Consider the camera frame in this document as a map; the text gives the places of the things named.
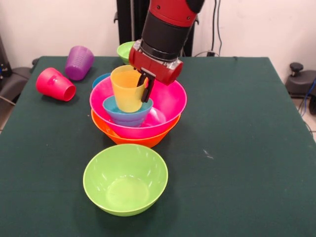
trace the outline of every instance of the bowl rim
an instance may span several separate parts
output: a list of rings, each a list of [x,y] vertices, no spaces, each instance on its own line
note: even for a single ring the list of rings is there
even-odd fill
[[[104,106],[104,103],[105,103],[107,100],[109,100],[110,98],[114,98],[114,100],[115,100],[115,96],[112,95],[112,96],[106,98],[106,99],[103,101],[102,105],[103,105],[103,109],[105,109],[105,111],[106,111],[108,114],[111,113],[111,114],[113,114],[113,115],[128,115],[128,114],[130,114],[130,115],[131,115],[131,114],[135,115],[135,114],[143,113],[143,112],[145,112],[145,111],[150,111],[150,110],[152,109],[152,107],[154,106],[153,100],[152,100],[151,98],[149,98],[149,101],[151,102],[151,106],[148,107],[147,109],[141,111],[141,112],[138,112],[138,111],[133,112],[133,113],[126,113],[126,112],[123,112],[123,111],[122,111],[122,112],[113,112],[113,111],[107,109],[107,108]]]
[[[101,132],[105,133],[105,134],[106,134],[107,136],[109,136],[109,137],[115,137],[115,138],[119,138],[119,139],[122,139],[122,140],[125,140],[125,141],[135,141],[135,142],[138,142],[138,141],[147,141],[147,140],[151,140],[151,139],[155,139],[155,138],[157,138],[157,137],[160,137],[160,136],[162,136],[162,135],[164,135],[164,134],[167,134],[169,131],[171,131],[171,129],[173,129],[173,128],[175,127],[175,125],[178,124],[178,122],[179,122],[179,120],[180,120],[180,118],[181,118],[181,114],[179,114],[178,117],[175,119],[175,123],[174,123],[170,128],[168,128],[166,131],[164,131],[164,132],[162,132],[162,133],[160,133],[160,134],[158,134],[158,135],[156,135],[156,136],[147,137],[147,138],[140,138],[140,139],[132,139],[132,138],[124,138],[124,137],[118,136],[118,135],[113,131],[113,129],[111,129],[111,127],[108,126],[107,124],[106,124],[106,125],[109,127],[110,130],[112,130],[112,131],[116,134],[116,136],[115,136],[115,135],[112,135],[112,134],[109,134],[109,133],[107,133],[107,132],[105,132],[105,131],[103,131],[103,130],[97,125],[97,123],[95,122],[95,120],[94,120],[94,118],[93,118],[93,117],[94,117],[94,114],[95,114],[96,116],[98,116],[97,113],[94,112],[93,109],[91,109],[91,118],[92,118],[92,121],[93,121],[94,125],[95,125]]]
[[[110,75],[111,75],[111,73],[104,73],[104,74],[98,76],[98,77],[92,82],[92,89],[95,88],[97,84],[99,84],[102,80],[106,79],[106,78],[109,77]],[[99,78],[102,78],[102,77],[104,77],[104,78],[103,78],[102,80],[100,80],[95,86],[93,86],[94,83],[95,83]]]
[[[103,79],[102,81],[100,81],[91,91],[90,93],[90,98],[89,98],[89,102],[90,102],[90,107],[91,109],[93,109],[92,107],[92,94],[93,94],[93,91],[96,90],[98,88],[98,86],[100,86],[101,82],[104,82],[105,80],[111,80],[111,76]],[[126,127],[126,126],[122,126],[122,125],[118,125],[116,123],[113,123],[113,122],[110,122],[104,118],[102,118],[102,116],[100,116],[95,110],[93,110],[98,117],[100,117],[104,122],[108,123],[108,124],[111,124],[113,126],[116,126],[116,127],[121,127],[121,128],[129,128],[129,129],[136,129],[136,130],[142,130],[142,129],[149,129],[149,128],[154,128],[154,127],[159,127],[159,126],[162,126],[162,125],[165,125],[166,123],[169,123],[171,122],[172,120],[174,120],[176,117],[178,117],[180,114],[182,114],[182,112],[184,111],[185,107],[187,106],[187,102],[188,102],[188,96],[187,96],[187,93],[184,89],[184,87],[181,85],[180,82],[178,82],[177,80],[175,80],[173,83],[176,83],[178,86],[180,86],[180,88],[182,89],[182,91],[184,92],[184,95],[185,95],[185,102],[184,102],[184,106],[183,108],[181,109],[180,113],[176,116],[174,116],[173,118],[169,119],[168,121],[164,122],[164,123],[160,123],[160,124],[157,124],[155,126],[150,126],[150,127]]]
[[[98,155],[100,155],[102,152],[105,152],[109,149],[113,149],[113,148],[116,148],[116,147],[121,147],[121,146],[137,146],[137,147],[144,147],[146,150],[148,151],[151,151],[153,152],[154,154],[157,155],[157,157],[162,161],[162,164],[163,164],[163,167],[165,168],[166,170],[166,180],[165,180],[165,184],[161,190],[161,192],[157,195],[156,198],[154,198],[154,200],[152,200],[151,202],[147,203],[146,205],[143,205],[139,208],[136,208],[136,209],[133,209],[133,210],[127,210],[127,211],[117,211],[117,210],[112,210],[112,209],[109,209],[109,208],[105,208],[104,206],[102,205],[99,205],[97,204],[93,198],[88,194],[87,190],[86,190],[86,187],[85,187],[85,183],[84,183],[84,180],[85,180],[85,176],[86,176],[86,171],[87,171],[87,168],[90,166],[90,164],[96,159],[96,157]],[[85,194],[88,196],[88,198],[96,205],[98,206],[99,208],[103,209],[103,210],[106,210],[106,211],[109,211],[109,212],[113,212],[113,213],[130,213],[130,212],[135,212],[135,211],[139,211],[139,210],[142,210],[146,207],[150,207],[151,205],[153,205],[157,200],[158,198],[162,195],[162,193],[164,192],[165,188],[167,187],[167,184],[168,184],[168,179],[169,179],[169,172],[168,172],[168,167],[164,161],[164,159],[161,157],[161,155],[159,155],[159,153],[157,153],[156,151],[154,151],[153,149],[149,148],[149,147],[146,147],[146,146],[143,146],[143,145],[139,145],[139,144],[120,144],[120,145],[114,145],[114,146],[110,146],[102,151],[100,151],[99,153],[97,153],[90,161],[89,163],[87,164],[87,166],[85,167],[84,169],[84,173],[83,173],[83,178],[82,178],[82,183],[83,183],[83,189],[84,189],[84,192]]]
[[[128,41],[128,42],[125,42],[125,43],[120,44],[120,45],[117,47],[117,54],[119,55],[119,57],[124,58],[124,59],[128,59],[128,57],[125,58],[124,56],[122,56],[122,55],[119,53],[119,50],[120,50],[123,46],[128,45],[128,44],[130,44],[130,43],[133,43],[133,44],[132,44],[132,47],[133,47],[133,45],[135,44],[135,42],[136,42],[136,41]]]

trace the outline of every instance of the purple cup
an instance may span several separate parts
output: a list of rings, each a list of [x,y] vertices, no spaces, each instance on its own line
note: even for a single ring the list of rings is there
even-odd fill
[[[69,52],[65,72],[72,80],[82,80],[94,62],[94,55],[84,46],[74,46]]]

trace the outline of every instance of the pink bowl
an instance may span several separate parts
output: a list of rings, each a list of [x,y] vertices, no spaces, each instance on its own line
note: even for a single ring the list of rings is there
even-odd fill
[[[155,81],[150,98],[154,106],[140,127],[126,127],[112,122],[111,117],[103,108],[103,101],[113,95],[110,77],[99,82],[90,94],[92,110],[105,121],[120,137],[127,139],[143,139],[154,137],[166,131],[183,112],[187,104],[187,94],[183,86],[175,81],[164,85]]]

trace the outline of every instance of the power outlet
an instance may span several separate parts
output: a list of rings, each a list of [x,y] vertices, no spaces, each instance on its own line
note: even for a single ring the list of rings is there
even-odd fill
[[[215,57],[215,53],[213,52],[207,52],[207,57]]]

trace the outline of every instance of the white wall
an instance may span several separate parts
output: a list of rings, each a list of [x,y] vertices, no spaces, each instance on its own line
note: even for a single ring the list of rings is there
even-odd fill
[[[205,0],[194,53],[211,48],[213,6]],[[221,56],[268,56],[282,80],[293,61],[316,70],[315,10],[315,0],[222,0]]]
[[[199,16],[194,54],[211,47],[213,2],[205,0]],[[315,0],[222,0],[222,56],[268,56],[281,79],[292,61],[316,69],[315,9]],[[76,44],[114,56],[115,12],[116,0],[0,0],[0,33],[13,67],[67,55]]]
[[[0,34],[12,67],[42,55],[68,55],[84,45],[116,55],[116,0],[0,0]]]

